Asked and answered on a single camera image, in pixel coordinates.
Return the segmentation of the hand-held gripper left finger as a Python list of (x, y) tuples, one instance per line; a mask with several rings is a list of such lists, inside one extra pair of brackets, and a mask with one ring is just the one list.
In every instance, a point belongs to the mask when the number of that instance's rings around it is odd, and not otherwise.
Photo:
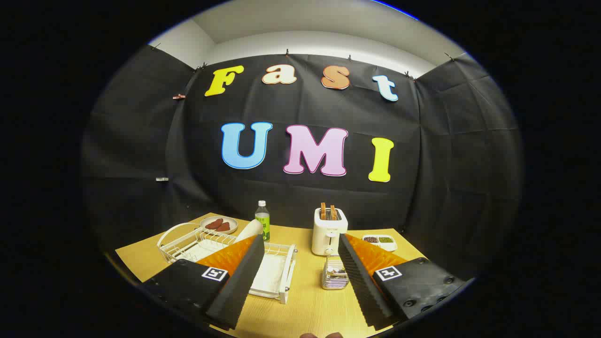
[(191, 322), (235, 329), (263, 257), (262, 236), (249, 236), (196, 262), (178, 259), (141, 290)]

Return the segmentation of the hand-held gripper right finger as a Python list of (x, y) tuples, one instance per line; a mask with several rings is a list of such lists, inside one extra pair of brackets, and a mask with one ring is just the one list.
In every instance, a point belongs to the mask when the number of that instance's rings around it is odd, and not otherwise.
[(416, 321), (470, 284), (425, 257), (403, 259), (347, 233), (338, 253), (366, 324), (376, 330)]

